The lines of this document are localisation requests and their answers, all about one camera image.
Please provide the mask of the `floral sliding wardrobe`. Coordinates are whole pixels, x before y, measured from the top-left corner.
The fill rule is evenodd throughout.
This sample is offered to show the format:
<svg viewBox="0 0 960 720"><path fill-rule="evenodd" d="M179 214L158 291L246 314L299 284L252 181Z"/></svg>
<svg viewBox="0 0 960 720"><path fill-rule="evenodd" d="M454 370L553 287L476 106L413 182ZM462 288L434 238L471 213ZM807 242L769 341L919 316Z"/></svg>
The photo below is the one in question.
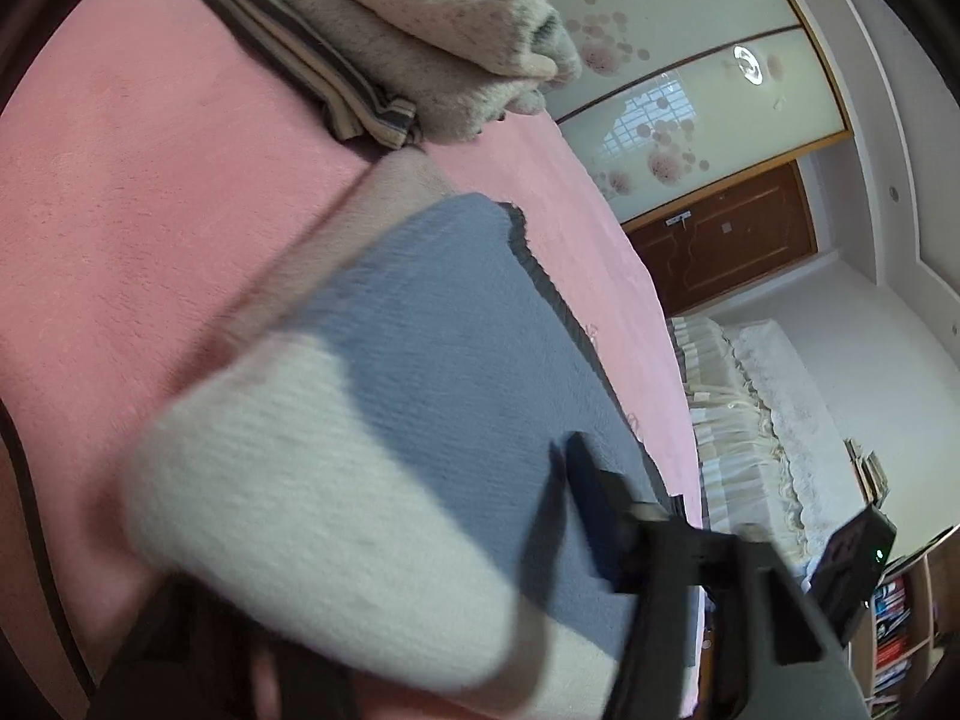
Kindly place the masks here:
<svg viewBox="0 0 960 720"><path fill-rule="evenodd" d="M583 62L548 114L622 223L848 132L794 0L548 0Z"/></svg>

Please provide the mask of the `lace-covered furniture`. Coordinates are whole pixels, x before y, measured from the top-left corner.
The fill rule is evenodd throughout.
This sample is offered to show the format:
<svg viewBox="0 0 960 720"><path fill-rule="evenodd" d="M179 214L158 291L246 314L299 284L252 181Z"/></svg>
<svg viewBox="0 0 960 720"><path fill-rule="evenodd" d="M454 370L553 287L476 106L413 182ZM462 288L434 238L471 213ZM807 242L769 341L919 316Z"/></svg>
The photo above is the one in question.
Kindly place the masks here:
<svg viewBox="0 0 960 720"><path fill-rule="evenodd" d="M669 320L711 530L760 530L800 582L864 509L844 440L788 335L772 320Z"/></svg>

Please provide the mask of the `brown wooden door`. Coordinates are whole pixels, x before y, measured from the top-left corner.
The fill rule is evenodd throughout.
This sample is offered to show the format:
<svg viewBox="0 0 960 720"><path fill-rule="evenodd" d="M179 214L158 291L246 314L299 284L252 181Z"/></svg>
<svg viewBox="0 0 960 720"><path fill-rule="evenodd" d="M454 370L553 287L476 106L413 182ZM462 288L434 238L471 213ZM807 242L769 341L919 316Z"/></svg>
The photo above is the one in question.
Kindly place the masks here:
<svg viewBox="0 0 960 720"><path fill-rule="evenodd" d="M796 163L709 195L626 237L669 316L797 265L818 252Z"/></svg>

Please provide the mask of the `striped knit colour-block sweater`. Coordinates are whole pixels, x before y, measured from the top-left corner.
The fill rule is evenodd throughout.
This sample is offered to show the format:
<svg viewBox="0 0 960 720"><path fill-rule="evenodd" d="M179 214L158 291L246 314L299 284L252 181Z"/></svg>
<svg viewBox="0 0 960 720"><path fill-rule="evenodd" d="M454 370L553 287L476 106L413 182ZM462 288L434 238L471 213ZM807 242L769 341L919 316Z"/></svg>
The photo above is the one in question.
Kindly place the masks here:
<svg viewBox="0 0 960 720"><path fill-rule="evenodd" d="M597 717L631 605L590 565L565 445L700 502L664 319L630 332L651 356L607 374L521 210L389 154L146 428L128 536L348 667L493 717Z"/></svg>

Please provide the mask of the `pink bed blanket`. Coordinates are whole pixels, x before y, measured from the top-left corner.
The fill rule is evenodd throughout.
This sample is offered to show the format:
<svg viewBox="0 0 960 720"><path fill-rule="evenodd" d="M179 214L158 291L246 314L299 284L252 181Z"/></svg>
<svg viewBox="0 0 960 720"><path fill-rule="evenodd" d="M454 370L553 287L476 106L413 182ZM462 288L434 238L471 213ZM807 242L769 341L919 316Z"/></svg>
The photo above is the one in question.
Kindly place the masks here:
<svg viewBox="0 0 960 720"><path fill-rule="evenodd" d="M651 277L548 117L407 148L457 195L521 210L607 374L651 356L630 332L664 319ZM81 697L89 718L251 718L268 650L286 717L501 718L272 631L127 531L146 428L224 366L220 325L397 151L337 142L202 0L83 0L14 93L2 628L55 702Z"/></svg>

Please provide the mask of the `stack of books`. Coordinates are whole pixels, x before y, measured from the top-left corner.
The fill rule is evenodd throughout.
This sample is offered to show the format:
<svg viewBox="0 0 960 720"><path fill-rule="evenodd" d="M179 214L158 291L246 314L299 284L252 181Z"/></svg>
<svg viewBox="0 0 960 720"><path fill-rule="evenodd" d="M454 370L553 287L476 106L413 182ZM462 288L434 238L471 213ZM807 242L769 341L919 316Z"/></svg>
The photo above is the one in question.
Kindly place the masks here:
<svg viewBox="0 0 960 720"><path fill-rule="evenodd" d="M861 489L862 497L869 505L880 509L885 499L889 497L889 478L885 475L882 463L874 452L866 454L861 445L854 439L844 441L844 449L848 452L857 486Z"/></svg>

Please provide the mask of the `bookshelf with books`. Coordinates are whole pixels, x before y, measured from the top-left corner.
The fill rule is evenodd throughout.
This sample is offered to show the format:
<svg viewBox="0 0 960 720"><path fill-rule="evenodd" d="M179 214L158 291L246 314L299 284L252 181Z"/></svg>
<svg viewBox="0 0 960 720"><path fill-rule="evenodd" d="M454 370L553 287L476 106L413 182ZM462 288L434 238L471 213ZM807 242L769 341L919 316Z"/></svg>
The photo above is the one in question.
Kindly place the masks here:
<svg viewBox="0 0 960 720"><path fill-rule="evenodd" d="M958 527L885 569L850 644L871 718L900 718L958 637Z"/></svg>

